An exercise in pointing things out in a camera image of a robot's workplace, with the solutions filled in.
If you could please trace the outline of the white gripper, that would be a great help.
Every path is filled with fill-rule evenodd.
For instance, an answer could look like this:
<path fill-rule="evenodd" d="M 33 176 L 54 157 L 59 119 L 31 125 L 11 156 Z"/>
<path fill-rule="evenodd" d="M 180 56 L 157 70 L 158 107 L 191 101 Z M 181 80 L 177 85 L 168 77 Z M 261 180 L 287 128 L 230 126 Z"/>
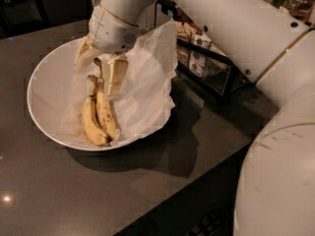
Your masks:
<path fill-rule="evenodd" d="M 90 18 L 89 32 L 81 39 L 77 50 L 75 69 L 78 72 L 86 70 L 102 51 L 113 54 L 132 49 L 141 30 L 124 23 L 98 5 Z M 120 92 L 124 81 L 128 69 L 127 57 L 115 56 L 104 61 L 103 65 L 105 95 L 114 96 Z"/>

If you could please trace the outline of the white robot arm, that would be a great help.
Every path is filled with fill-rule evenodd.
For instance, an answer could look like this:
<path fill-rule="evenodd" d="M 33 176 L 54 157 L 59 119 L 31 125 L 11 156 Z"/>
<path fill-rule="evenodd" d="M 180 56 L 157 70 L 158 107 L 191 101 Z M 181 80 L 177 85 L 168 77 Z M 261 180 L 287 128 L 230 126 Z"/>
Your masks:
<path fill-rule="evenodd" d="M 76 62 L 123 53 L 155 0 L 100 0 Z M 279 109 L 243 161 L 233 236 L 315 236 L 315 31 L 262 0 L 173 0 Z"/>

